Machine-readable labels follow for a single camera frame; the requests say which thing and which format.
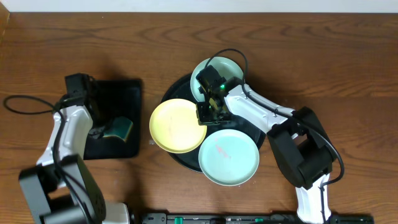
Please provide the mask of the green yellow sponge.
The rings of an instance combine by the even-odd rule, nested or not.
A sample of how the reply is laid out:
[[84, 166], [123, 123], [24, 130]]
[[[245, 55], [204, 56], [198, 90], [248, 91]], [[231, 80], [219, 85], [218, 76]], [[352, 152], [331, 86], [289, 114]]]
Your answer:
[[103, 137], [118, 138], [126, 142], [132, 127], [133, 122], [130, 119], [123, 116], [117, 117], [113, 120], [111, 126], [104, 131]]

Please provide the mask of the yellow plate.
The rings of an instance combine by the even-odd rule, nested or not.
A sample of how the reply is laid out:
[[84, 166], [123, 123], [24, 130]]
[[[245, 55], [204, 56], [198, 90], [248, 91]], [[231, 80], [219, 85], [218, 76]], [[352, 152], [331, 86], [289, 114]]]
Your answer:
[[149, 130], [160, 148], [183, 154], [196, 149], [203, 142], [207, 127], [198, 124], [196, 104], [176, 98], [156, 107], [150, 116]]

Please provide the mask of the light green plate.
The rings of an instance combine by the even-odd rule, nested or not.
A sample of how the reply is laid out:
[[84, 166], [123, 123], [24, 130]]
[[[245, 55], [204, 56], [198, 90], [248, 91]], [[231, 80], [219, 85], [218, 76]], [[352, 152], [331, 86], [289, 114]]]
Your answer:
[[[202, 71], [210, 58], [205, 59], [201, 63], [199, 63], [190, 78], [190, 88], [191, 92], [194, 96], [194, 98], [197, 100], [197, 102], [204, 102], [205, 96], [204, 94], [200, 93], [199, 87], [200, 84], [198, 80], [196, 79], [196, 76], [199, 74], [200, 71]], [[229, 80], [230, 78], [237, 77], [242, 79], [243, 77], [243, 71], [241, 70], [241, 67], [234, 62], [231, 59], [228, 59], [226, 57], [215, 57], [211, 60], [209, 65], [212, 65], [220, 74], [221, 77], [224, 77], [225, 79]]]
[[209, 135], [202, 143], [198, 162], [212, 182], [223, 186], [241, 185], [259, 166], [259, 150], [245, 133], [224, 129]]

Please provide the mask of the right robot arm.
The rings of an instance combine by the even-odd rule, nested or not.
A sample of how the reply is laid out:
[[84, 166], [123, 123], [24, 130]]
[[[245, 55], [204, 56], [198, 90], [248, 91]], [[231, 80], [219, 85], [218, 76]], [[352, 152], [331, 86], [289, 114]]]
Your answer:
[[253, 91], [238, 78], [199, 78], [199, 92], [205, 97], [197, 104], [200, 124], [220, 124], [239, 116], [264, 132], [278, 168], [296, 188], [297, 216], [304, 223], [327, 223], [331, 217], [327, 202], [332, 163], [342, 158], [330, 142], [316, 114], [307, 107], [299, 110], [280, 106]]

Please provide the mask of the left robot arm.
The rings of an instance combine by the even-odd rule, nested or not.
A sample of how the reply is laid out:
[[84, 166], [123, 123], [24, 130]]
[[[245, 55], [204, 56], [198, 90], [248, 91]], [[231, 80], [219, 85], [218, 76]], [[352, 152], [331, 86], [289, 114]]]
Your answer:
[[54, 127], [36, 165], [19, 174], [35, 223], [130, 223], [125, 203], [107, 202], [83, 162], [93, 126], [86, 90], [64, 95], [52, 106]]

